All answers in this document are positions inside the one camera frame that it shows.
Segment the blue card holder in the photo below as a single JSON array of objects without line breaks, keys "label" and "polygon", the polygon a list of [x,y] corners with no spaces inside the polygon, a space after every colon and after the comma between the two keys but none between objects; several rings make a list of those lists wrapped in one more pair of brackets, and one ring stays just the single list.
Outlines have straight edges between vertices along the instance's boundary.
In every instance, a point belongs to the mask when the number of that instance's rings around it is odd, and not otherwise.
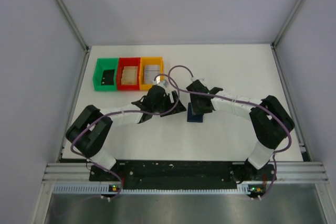
[{"label": "blue card holder", "polygon": [[203,114],[193,114],[193,109],[192,109],[192,104],[191,103],[188,103],[187,122],[189,122],[189,123],[203,123]]}]

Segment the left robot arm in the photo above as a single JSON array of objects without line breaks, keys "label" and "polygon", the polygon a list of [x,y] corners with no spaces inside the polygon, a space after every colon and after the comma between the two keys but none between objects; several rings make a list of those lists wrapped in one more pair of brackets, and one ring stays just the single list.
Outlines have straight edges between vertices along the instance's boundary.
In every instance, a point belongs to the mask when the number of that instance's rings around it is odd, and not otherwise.
[{"label": "left robot arm", "polygon": [[110,170],[117,160],[103,146],[111,129],[129,124],[141,124],[154,116],[168,116],[187,111],[176,91],[168,92],[162,85],[152,86],[141,99],[113,109],[86,106],[66,132],[71,150]]}]

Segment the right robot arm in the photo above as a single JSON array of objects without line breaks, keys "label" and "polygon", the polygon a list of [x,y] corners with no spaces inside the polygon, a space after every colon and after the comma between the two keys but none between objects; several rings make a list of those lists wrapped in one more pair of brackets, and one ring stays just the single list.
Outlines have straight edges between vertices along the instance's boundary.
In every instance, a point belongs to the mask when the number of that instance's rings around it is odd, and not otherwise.
[{"label": "right robot arm", "polygon": [[195,115],[223,111],[250,121],[257,143],[242,168],[233,171],[234,180],[254,180],[261,174],[280,143],[290,137],[295,123],[279,100],[268,95],[261,100],[234,97],[222,88],[208,89],[201,80],[194,80],[186,90],[190,94]]}]

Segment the beige cards stack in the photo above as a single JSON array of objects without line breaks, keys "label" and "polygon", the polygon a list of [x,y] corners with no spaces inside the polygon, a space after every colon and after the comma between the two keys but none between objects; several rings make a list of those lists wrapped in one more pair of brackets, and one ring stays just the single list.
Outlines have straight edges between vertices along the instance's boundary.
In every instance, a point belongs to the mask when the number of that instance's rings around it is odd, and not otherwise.
[{"label": "beige cards stack", "polygon": [[122,70],[121,84],[122,85],[136,85],[138,79],[137,66],[126,66]]}]

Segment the silver cards stack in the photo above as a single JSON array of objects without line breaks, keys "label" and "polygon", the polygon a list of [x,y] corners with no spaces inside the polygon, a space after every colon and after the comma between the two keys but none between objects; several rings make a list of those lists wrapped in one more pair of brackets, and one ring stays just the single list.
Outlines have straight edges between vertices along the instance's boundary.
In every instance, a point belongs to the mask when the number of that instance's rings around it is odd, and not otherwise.
[{"label": "silver cards stack", "polygon": [[160,73],[160,66],[145,65],[143,73],[144,84],[152,84],[154,81],[154,77],[156,77]]}]

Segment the black cards stack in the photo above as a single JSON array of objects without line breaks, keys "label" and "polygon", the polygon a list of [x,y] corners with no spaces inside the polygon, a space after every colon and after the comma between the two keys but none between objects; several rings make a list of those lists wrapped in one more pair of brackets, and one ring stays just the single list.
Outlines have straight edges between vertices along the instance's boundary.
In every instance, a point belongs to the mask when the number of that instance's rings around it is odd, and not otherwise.
[{"label": "black cards stack", "polygon": [[115,78],[114,69],[104,70],[102,73],[101,85],[102,86],[113,86],[115,84],[114,78]]}]

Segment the yellow plastic bin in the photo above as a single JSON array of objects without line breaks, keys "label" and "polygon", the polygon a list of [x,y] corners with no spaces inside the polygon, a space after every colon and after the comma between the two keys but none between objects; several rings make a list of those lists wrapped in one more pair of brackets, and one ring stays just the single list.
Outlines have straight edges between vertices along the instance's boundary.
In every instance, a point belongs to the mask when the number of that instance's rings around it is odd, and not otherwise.
[{"label": "yellow plastic bin", "polygon": [[163,80],[159,76],[164,72],[164,62],[162,57],[141,57],[139,72],[139,88],[148,91],[154,84]]}]

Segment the red plastic bin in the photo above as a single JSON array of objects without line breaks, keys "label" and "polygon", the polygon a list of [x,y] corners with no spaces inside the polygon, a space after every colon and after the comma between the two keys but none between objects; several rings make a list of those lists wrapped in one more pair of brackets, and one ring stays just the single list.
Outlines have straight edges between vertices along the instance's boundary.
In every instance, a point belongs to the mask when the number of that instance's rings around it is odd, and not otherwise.
[{"label": "red plastic bin", "polygon": [[140,73],[140,58],[119,58],[117,69],[118,91],[138,91]]}]

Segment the green plastic bin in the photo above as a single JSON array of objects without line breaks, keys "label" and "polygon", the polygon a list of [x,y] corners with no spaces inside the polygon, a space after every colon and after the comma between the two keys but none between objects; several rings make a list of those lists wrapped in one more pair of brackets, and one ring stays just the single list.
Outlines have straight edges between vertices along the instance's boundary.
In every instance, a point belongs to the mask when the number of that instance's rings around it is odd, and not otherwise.
[{"label": "green plastic bin", "polygon": [[118,58],[98,58],[93,74],[93,86],[95,91],[117,91],[116,75]]}]

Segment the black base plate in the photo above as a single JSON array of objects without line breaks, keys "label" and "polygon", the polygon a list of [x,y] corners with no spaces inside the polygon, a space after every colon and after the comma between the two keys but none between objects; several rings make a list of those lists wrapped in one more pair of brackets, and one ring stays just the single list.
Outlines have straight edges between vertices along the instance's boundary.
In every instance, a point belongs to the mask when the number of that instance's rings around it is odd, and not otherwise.
[{"label": "black base plate", "polygon": [[[244,162],[229,161],[153,161],[118,160],[110,172],[96,166],[90,169],[91,182],[122,182],[125,190],[131,189],[235,189],[240,183],[234,180],[233,171]],[[254,180],[270,182],[275,177],[273,164],[261,169]]]}]

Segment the aluminium front rail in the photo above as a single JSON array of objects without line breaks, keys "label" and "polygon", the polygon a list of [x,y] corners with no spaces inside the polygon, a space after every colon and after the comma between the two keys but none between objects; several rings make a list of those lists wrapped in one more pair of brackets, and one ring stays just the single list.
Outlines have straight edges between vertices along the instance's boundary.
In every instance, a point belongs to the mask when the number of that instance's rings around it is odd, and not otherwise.
[{"label": "aluminium front rail", "polygon": [[[276,164],[276,184],[318,184],[329,181],[321,162],[276,162]],[[50,163],[46,166],[43,182],[88,182],[91,166],[90,163]]]}]

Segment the left aluminium frame post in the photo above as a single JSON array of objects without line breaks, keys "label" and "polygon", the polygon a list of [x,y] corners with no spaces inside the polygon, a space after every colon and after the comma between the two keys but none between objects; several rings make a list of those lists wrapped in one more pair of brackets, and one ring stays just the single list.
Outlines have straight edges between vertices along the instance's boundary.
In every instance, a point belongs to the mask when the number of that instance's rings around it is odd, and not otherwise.
[{"label": "left aluminium frame post", "polygon": [[79,43],[80,47],[84,50],[84,52],[87,52],[89,50],[89,46],[87,45],[83,35],[81,34],[78,26],[76,25],[69,9],[67,8],[65,2],[63,0],[54,0],[56,3],[56,6],[58,7],[61,15],[63,16],[66,24],[70,28],[71,32],[73,33],[75,39]]}]

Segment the aluminium frame post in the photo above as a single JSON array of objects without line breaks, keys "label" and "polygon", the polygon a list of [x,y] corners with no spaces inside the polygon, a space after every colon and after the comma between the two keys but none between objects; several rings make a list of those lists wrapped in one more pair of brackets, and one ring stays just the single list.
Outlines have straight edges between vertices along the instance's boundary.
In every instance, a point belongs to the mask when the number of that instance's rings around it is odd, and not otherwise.
[{"label": "aluminium frame post", "polygon": [[71,32],[73,33],[75,39],[79,43],[80,47],[84,50],[84,52],[87,52],[89,50],[89,46],[87,45],[83,35],[81,34],[78,26],[76,25],[69,9],[67,8],[65,2],[63,0],[54,0],[56,3],[56,6],[58,7],[61,15],[63,16],[66,24],[70,28]]},{"label": "aluminium frame post", "polygon": [[277,48],[277,46],[280,44],[280,42],[282,41],[282,39],[286,35],[287,31],[291,27],[292,23],[296,19],[297,15],[299,14],[299,12],[300,12],[302,6],[304,5],[305,1],[306,0],[297,0],[295,2],[291,12],[287,16],[287,18],[286,18],[285,22],[283,23],[279,33],[275,37],[274,41],[271,43],[271,47],[273,49]]}]

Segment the right aluminium frame post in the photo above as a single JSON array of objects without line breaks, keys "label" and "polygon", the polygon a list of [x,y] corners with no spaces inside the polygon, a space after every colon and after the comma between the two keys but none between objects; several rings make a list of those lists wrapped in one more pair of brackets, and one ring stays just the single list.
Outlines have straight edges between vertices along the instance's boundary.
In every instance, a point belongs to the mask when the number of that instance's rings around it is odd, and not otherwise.
[{"label": "right aluminium frame post", "polygon": [[299,12],[300,12],[302,6],[304,5],[305,1],[306,0],[297,0],[295,2],[291,12],[287,16],[287,18],[286,18],[285,22],[283,23],[279,33],[275,37],[274,41],[271,43],[271,47],[273,49],[277,48],[277,46],[280,44],[280,42],[282,41],[282,39],[286,35],[287,31],[291,27],[292,23],[296,19],[297,15],[299,14]]}]

